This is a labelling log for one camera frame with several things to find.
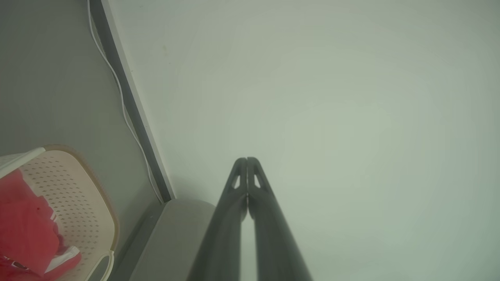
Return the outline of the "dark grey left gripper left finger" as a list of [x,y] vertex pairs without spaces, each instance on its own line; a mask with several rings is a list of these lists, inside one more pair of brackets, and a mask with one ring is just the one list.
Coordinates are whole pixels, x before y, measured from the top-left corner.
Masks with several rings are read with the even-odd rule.
[[248,160],[238,158],[216,205],[188,281],[239,281],[241,224],[248,212]]

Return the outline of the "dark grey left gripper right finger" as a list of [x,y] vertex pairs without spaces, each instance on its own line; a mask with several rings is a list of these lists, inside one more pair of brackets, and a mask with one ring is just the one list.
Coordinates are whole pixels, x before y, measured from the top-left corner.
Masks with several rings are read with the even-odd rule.
[[254,221],[259,281],[312,277],[257,158],[248,158],[248,209]]

